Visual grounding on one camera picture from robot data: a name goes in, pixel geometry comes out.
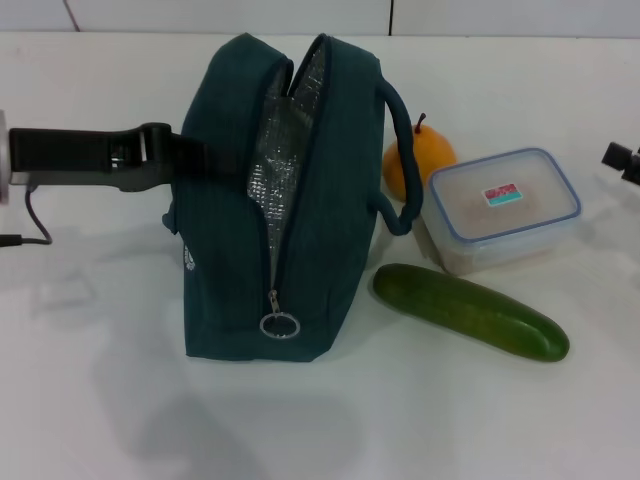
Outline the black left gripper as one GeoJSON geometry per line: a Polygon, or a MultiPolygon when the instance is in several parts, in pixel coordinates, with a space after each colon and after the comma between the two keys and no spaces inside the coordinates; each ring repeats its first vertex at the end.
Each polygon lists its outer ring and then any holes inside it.
{"type": "Polygon", "coordinates": [[[10,185],[107,186],[141,192],[177,176],[231,176],[243,161],[173,134],[167,124],[105,132],[12,128],[8,131],[10,185]]]}

